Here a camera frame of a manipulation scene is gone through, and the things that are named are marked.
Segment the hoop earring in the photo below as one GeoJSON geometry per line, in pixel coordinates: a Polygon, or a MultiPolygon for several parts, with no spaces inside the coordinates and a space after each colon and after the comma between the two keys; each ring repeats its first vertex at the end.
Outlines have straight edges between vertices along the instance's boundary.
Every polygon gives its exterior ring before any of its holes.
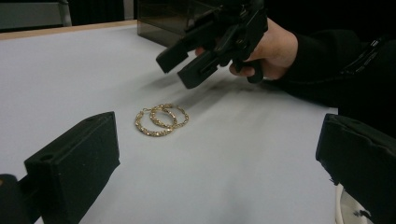
{"type": "Polygon", "coordinates": [[[187,124],[187,122],[189,122],[189,119],[190,119],[190,118],[189,118],[189,115],[186,113],[186,111],[184,111],[184,109],[182,109],[182,108],[181,108],[180,106],[178,106],[178,105],[164,104],[164,105],[158,105],[158,106],[156,106],[156,107],[160,107],[161,110],[164,111],[164,112],[166,112],[166,113],[171,113],[169,110],[167,110],[168,108],[176,108],[176,109],[178,109],[178,110],[184,115],[184,120],[183,120],[183,122],[174,123],[172,126],[169,126],[169,125],[164,124],[163,122],[161,122],[160,120],[158,120],[158,119],[156,118],[155,115],[156,115],[156,113],[157,113],[157,110],[151,110],[151,113],[150,113],[151,121],[152,121],[154,124],[156,124],[156,125],[158,125],[158,126],[160,126],[160,127],[176,129],[176,128],[181,128],[181,127],[183,127],[184,125],[187,124]]]}
{"type": "Polygon", "coordinates": [[[155,106],[155,107],[153,107],[153,108],[151,108],[151,109],[146,109],[146,108],[144,108],[143,110],[141,110],[141,111],[137,114],[137,116],[136,116],[136,118],[135,118],[135,120],[134,120],[134,125],[136,125],[137,129],[138,129],[141,133],[143,133],[143,134],[145,134],[145,135],[148,135],[148,136],[161,137],[161,136],[166,136],[166,135],[168,135],[169,133],[171,133],[171,132],[174,130],[173,125],[169,126],[169,128],[166,128],[165,130],[160,131],[160,132],[150,131],[150,130],[148,130],[148,129],[146,129],[146,128],[144,128],[144,127],[142,126],[142,124],[141,124],[141,119],[143,118],[145,112],[151,111],[151,113],[152,113],[152,111],[157,111],[157,110],[159,110],[159,109],[161,109],[162,111],[164,111],[165,113],[167,113],[169,116],[171,116],[171,117],[172,117],[172,120],[173,120],[173,123],[177,123],[176,116],[175,116],[172,112],[170,112],[170,111],[168,111],[168,110],[163,110],[163,109],[160,108],[159,106],[155,106]]]}

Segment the gold earring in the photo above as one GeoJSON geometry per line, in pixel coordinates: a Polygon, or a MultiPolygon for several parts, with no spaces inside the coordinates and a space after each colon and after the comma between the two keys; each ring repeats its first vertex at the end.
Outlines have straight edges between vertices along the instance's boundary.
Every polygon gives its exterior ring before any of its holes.
{"type": "MultiPolygon", "coordinates": [[[[152,112],[153,110],[154,110],[154,111],[157,111],[158,109],[161,109],[161,108],[158,107],[158,106],[155,106],[155,107],[153,107],[152,109],[146,109],[146,108],[144,108],[143,110],[141,110],[141,111],[137,114],[137,116],[136,116],[136,118],[135,118],[135,120],[134,120],[134,124],[136,125],[137,129],[138,129],[140,132],[142,132],[143,134],[148,135],[148,136],[161,137],[161,136],[166,136],[166,135],[168,135],[169,133],[171,133],[171,132],[174,130],[173,127],[170,126],[169,128],[166,128],[166,129],[163,130],[163,131],[154,132],[154,131],[150,131],[150,130],[148,130],[148,129],[146,129],[146,128],[144,128],[144,127],[142,126],[142,124],[141,124],[141,119],[143,118],[145,112],[148,112],[148,111],[151,111],[151,112],[152,112]]],[[[176,116],[175,116],[173,113],[171,113],[171,112],[168,111],[168,110],[166,110],[166,111],[163,110],[163,111],[166,112],[167,114],[169,114],[169,116],[172,117],[174,123],[177,123],[176,116]]]]}
{"type": "MultiPolygon", "coordinates": [[[[176,129],[176,128],[181,128],[184,125],[187,124],[187,122],[189,122],[189,115],[186,113],[186,111],[184,111],[184,109],[182,109],[180,106],[178,105],[172,105],[172,104],[164,104],[164,105],[157,105],[156,107],[160,107],[161,110],[165,111],[166,113],[171,113],[169,110],[167,110],[168,108],[176,108],[178,109],[183,115],[184,115],[184,120],[183,122],[180,123],[174,123],[172,125],[172,128],[176,129]]],[[[151,114],[150,114],[150,118],[152,120],[152,122],[160,127],[163,128],[170,128],[168,125],[165,125],[163,122],[161,122],[160,120],[158,120],[155,116],[155,114],[157,113],[157,110],[151,110],[151,114]]]]}

